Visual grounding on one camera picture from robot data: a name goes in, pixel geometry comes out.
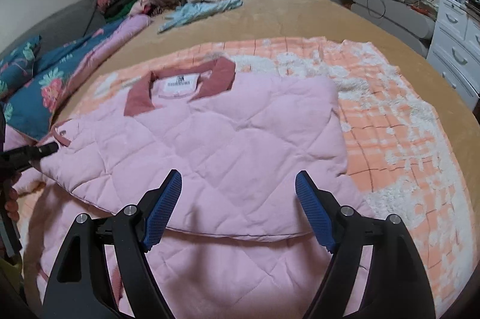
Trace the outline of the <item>person left hand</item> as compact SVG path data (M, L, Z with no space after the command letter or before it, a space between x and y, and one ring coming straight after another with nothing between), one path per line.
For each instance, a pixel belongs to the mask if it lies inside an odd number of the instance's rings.
M7 216L10 217L13 222L18 222L20 219L19 214L19 195L14 188L14 185L20 180L21 173L17 173L13 178L7 179L3 184L3 192L6 196L5 209L7 210Z

